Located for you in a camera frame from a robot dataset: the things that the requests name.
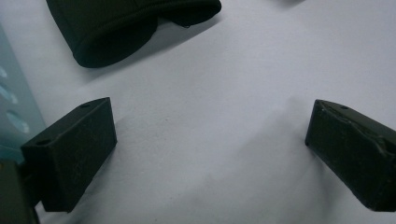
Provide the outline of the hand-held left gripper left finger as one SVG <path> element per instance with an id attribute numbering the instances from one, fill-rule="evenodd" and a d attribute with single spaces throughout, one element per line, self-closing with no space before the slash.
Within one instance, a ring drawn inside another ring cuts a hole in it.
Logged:
<path id="1" fill-rule="evenodd" d="M 72 211 L 116 144 L 106 97 L 77 106 L 22 145 L 25 161 L 38 171 L 45 210 Z"/>

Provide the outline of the teal plastic basket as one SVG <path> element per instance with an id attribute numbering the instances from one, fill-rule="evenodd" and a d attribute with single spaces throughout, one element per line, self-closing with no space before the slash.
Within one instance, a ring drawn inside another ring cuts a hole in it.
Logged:
<path id="1" fill-rule="evenodd" d="M 21 146 L 45 128 L 35 98 L 0 24 L 0 159 L 22 163 Z"/>

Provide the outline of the black glove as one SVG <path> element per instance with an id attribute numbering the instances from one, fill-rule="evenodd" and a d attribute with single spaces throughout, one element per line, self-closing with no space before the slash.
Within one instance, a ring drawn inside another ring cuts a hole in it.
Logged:
<path id="1" fill-rule="evenodd" d="M 208 21 L 220 0 L 46 0 L 77 63 L 99 68 L 139 50 L 155 33 L 158 20 L 181 27 Z"/>

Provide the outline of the grey-blue foam mat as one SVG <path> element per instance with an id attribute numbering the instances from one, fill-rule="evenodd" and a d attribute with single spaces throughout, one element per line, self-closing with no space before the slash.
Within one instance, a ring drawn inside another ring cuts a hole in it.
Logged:
<path id="1" fill-rule="evenodd" d="M 220 0 L 161 21 L 102 69 L 73 59 L 44 0 L 0 0 L 41 115 L 112 102 L 118 144 L 76 209 L 42 224 L 396 224 L 304 143 L 317 99 L 396 130 L 396 0 Z"/>

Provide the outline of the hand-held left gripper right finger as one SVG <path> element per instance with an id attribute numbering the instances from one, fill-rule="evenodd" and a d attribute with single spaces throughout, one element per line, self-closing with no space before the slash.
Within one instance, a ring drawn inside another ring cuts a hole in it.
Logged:
<path id="1" fill-rule="evenodd" d="M 348 106 L 316 100 L 304 142 L 365 207 L 396 212 L 396 131 Z"/>

